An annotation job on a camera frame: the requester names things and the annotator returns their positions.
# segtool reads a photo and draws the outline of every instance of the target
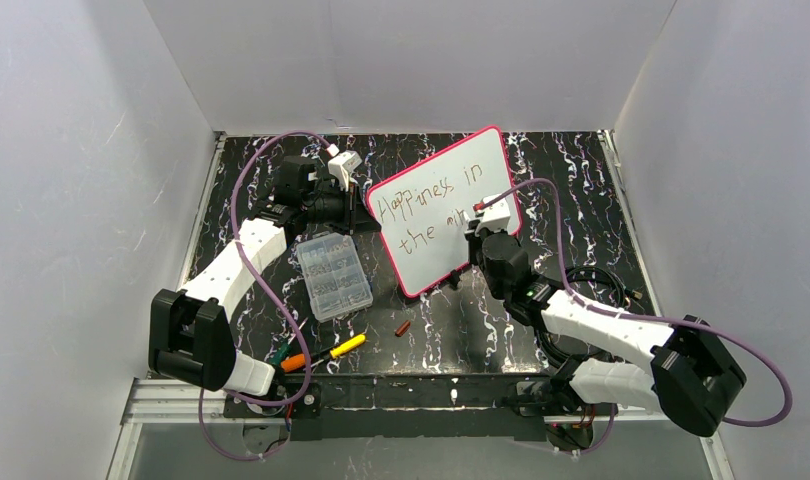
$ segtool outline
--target red whiteboard frame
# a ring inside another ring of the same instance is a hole
[[[483,128],[483,129],[479,130],[478,132],[472,133],[472,134],[468,135],[467,137],[453,143],[452,145],[444,148],[443,150],[435,153],[434,155],[432,155],[432,156],[430,156],[430,157],[428,157],[428,158],[426,158],[424,160],[421,160],[421,161],[417,162],[414,165],[411,165],[410,167],[406,168],[405,170],[402,170],[401,172],[398,172],[396,175],[394,175],[394,176],[392,176],[390,178],[384,179],[384,181],[382,181],[381,183],[373,185],[372,187],[370,187],[369,190],[367,190],[367,193],[366,193],[366,195],[364,197],[369,198],[370,194],[376,188],[379,188],[382,185],[386,185],[387,183],[390,183],[390,182],[396,180],[397,178],[401,177],[402,175],[405,175],[406,173],[408,173],[408,172],[410,172],[412,170],[416,170],[417,168],[429,163],[430,161],[437,159],[443,153],[445,153],[445,152],[447,152],[449,150],[452,150],[453,148],[458,147],[461,144],[466,143],[469,140],[472,140],[473,138],[477,137],[478,135],[480,135],[480,134],[482,134],[484,132],[487,132],[488,130],[496,130],[496,133],[499,134],[499,141],[502,143],[502,155],[505,157],[505,170],[508,172],[508,183],[510,183],[511,186],[513,187],[515,185],[515,183],[514,183],[514,175],[513,175],[512,170],[511,170],[511,164],[508,163],[508,150],[505,148],[505,139],[502,136],[502,130],[500,130],[499,127],[497,127],[496,125],[490,125],[490,126],[487,126],[487,127]],[[522,230],[522,228],[523,228],[523,215],[520,212],[520,202],[517,200],[517,196],[514,195],[513,197],[514,197],[514,205],[517,206],[517,218],[519,220],[519,226],[517,227],[516,231],[511,233],[511,235],[517,236],[517,234],[519,234],[520,230]],[[366,202],[366,203],[367,203],[367,208],[370,211],[370,214],[372,214],[373,218],[376,218],[376,212],[373,210],[372,204],[370,202]],[[438,278],[436,281],[432,282],[426,288],[420,290],[419,292],[416,292],[416,293],[407,292],[405,290],[405,287],[402,284],[402,277],[399,275],[399,269],[396,268],[396,262],[393,261],[393,255],[391,254],[390,247],[387,245],[387,240],[385,240],[385,238],[384,238],[384,233],[381,234],[381,242],[384,244],[384,249],[387,251],[387,257],[390,259],[390,264],[393,265],[393,272],[396,274],[396,280],[399,282],[399,287],[402,290],[402,293],[404,293],[406,297],[408,297],[408,298],[419,297],[420,295],[423,294],[423,292],[426,292],[426,291],[434,288],[435,286],[437,286],[438,283],[440,283],[440,282],[446,280],[447,278],[449,278],[449,273],[447,273],[447,274],[443,275],[442,277]],[[455,270],[461,270],[462,268],[469,265],[469,263],[470,262],[464,262],[461,265],[458,265],[457,267],[455,267]]]

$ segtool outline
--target floor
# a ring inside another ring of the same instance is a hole
[[[327,139],[341,150],[356,150],[365,159],[355,177],[367,188],[464,136],[335,135]],[[528,132],[506,133],[504,138],[515,182],[546,177],[561,190],[568,265],[593,264],[611,270],[627,286],[645,294],[630,309],[652,313],[597,134]],[[203,270],[231,239],[228,214],[231,189],[242,166],[261,141],[260,137],[226,140],[190,277]],[[258,191],[269,192],[272,173],[278,169],[284,155],[316,156],[318,153],[318,145],[309,145],[305,137],[294,137],[284,141],[270,156],[259,159],[249,176],[249,187],[241,192],[238,200],[241,218],[248,215]],[[530,257],[536,259],[535,267],[547,276],[558,278],[554,206],[545,193],[531,189],[520,197],[523,208],[527,209],[520,238]],[[325,227],[312,227],[304,238],[325,230]],[[300,321],[311,318],[303,332],[312,352],[356,333],[366,333],[367,343],[363,347],[339,361],[320,365],[315,371],[317,375],[521,373],[546,368],[546,357],[536,347],[531,329],[508,318],[501,303],[490,298],[481,274],[475,269],[463,275],[462,286],[457,291],[444,284],[419,299],[408,299],[397,287],[379,234],[356,235],[355,243],[372,286],[374,303],[366,310],[339,320],[323,324],[313,320],[293,251],[285,253],[264,272],[264,278],[281,286],[276,291]],[[602,290],[588,289],[587,292],[602,299]],[[411,328],[398,338],[393,332],[405,320],[412,322]],[[271,356],[290,333],[257,286],[247,294],[245,305],[241,302],[241,307],[236,309],[231,325],[237,346],[258,359]]]
[[[236,453],[260,451],[275,438],[211,425],[216,442]],[[214,453],[198,425],[144,425],[133,479],[343,478],[349,480],[711,480],[700,442],[670,422],[618,422],[608,443],[574,461],[543,443],[511,438],[338,438],[291,442],[266,462],[235,462]]]
[[[341,149],[357,150],[366,159],[357,177],[360,183],[369,186],[463,137],[462,134],[356,135],[328,139]],[[201,271],[230,240],[230,191],[243,163],[260,141],[260,138],[229,138],[226,141],[190,276]],[[505,141],[516,182],[547,177],[561,189],[562,228],[568,263],[595,264],[611,270],[630,288],[644,293],[643,300],[631,305],[630,309],[652,313],[643,274],[597,135],[593,132],[511,133],[505,135]],[[259,160],[252,183],[242,192],[240,213],[248,214],[258,189],[268,191],[271,173],[278,168],[285,154],[316,155],[317,152],[318,147],[309,147],[307,139],[295,138],[286,141],[271,157]],[[526,192],[521,198],[524,208],[530,207],[521,239],[530,256],[537,259],[536,268],[546,275],[556,276],[555,224],[551,221],[554,206],[544,198],[545,195],[538,191]],[[306,238],[322,231],[312,229]],[[371,279],[374,304],[365,311],[322,325],[311,320],[303,331],[312,344],[312,351],[355,333],[366,332],[366,345],[342,361],[330,362],[315,372],[317,378],[328,375],[326,382],[319,383],[336,390],[339,390],[338,382],[349,382],[352,394],[342,400],[350,407],[355,406],[355,399],[359,403],[364,398],[372,402],[370,411],[359,412],[365,414],[362,419],[371,418],[366,414],[395,413],[386,409],[385,402],[396,403],[403,378],[410,382],[405,385],[408,391],[413,386],[414,391],[419,390],[423,397],[431,397],[434,390],[440,392],[437,395],[447,395],[454,387],[459,391],[459,399],[466,397],[468,405],[478,405],[481,397],[496,397],[505,384],[519,381],[515,378],[547,368],[546,357],[536,348],[531,330],[510,321],[499,302],[484,298],[489,293],[478,272],[469,270],[463,277],[460,290],[441,285],[418,300],[409,300],[397,290],[378,234],[361,235],[355,241],[363,268]],[[292,252],[285,253],[266,269],[264,277],[275,285],[283,285],[280,293],[300,321],[310,317],[305,285]],[[608,300],[601,291],[586,290],[585,287],[581,285],[579,289]],[[405,319],[411,320],[413,326],[407,335],[397,338],[393,330]],[[238,347],[259,359],[270,356],[289,333],[258,287],[247,294],[245,306],[236,310],[231,324]],[[565,349],[572,346],[585,348],[584,345],[562,344]],[[377,376],[390,374],[407,377],[398,376],[397,382],[390,385],[376,382]],[[336,404],[338,399],[332,397],[331,401]],[[227,417],[257,416],[244,404],[229,401],[226,407]],[[340,408],[332,412],[350,413],[351,410]],[[449,411],[446,414],[460,417],[499,410]],[[333,418],[332,414],[326,415],[328,425]],[[508,415],[508,418],[523,422],[513,414]],[[454,423],[450,416],[417,422],[419,425],[391,423],[398,425],[400,430],[416,430],[417,435],[379,431],[379,419],[353,420],[348,423],[348,430],[352,432],[349,435],[320,435],[322,440],[291,442],[282,454],[263,464],[233,462],[216,455],[202,441],[197,425],[150,424],[144,426],[132,478],[181,479],[210,474],[272,476],[283,473],[303,478],[476,479],[530,475],[532,472],[597,479],[712,478],[700,442],[667,421],[618,419],[607,445],[595,455],[575,461],[548,450],[549,446],[542,438],[542,425],[538,428],[538,441],[528,443],[534,438],[529,435],[531,432],[527,433],[527,429],[531,430],[530,425],[514,426],[499,419],[498,423],[493,422],[494,431],[485,433],[482,424],[491,422],[475,418],[464,421],[467,425],[446,428],[445,424]],[[598,420],[596,423],[601,432],[605,422],[604,419]],[[301,423],[299,420],[295,422],[294,434],[299,433]],[[254,426],[229,424],[210,425],[208,428],[218,444],[238,453],[260,451],[272,440],[269,437],[275,438],[278,434],[272,429],[255,430]]]

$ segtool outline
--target black cable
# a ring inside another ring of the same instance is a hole
[[[276,446],[277,444],[281,445],[282,443],[284,443],[286,441],[287,441],[286,438],[277,438],[277,439],[273,440],[272,443],[270,443],[270,445],[267,447],[267,449],[264,450],[264,453],[269,452],[272,449],[272,447]]]

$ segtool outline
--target small red object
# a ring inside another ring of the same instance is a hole
[[[411,328],[411,321],[405,320],[405,323],[399,325],[399,328],[397,328],[393,333],[396,334],[397,337],[401,337],[402,335],[405,335],[405,332],[407,332],[409,328]]]

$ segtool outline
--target white panel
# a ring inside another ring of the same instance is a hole
[[[232,134],[611,128],[673,3],[146,0]]]
[[[140,2],[0,2],[0,478],[104,478],[213,135]]]
[[[696,314],[780,364],[794,409],[723,427],[738,478],[810,478],[810,1],[681,1],[617,125],[626,192],[666,313]],[[776,413],[771,374],[730,416]]]

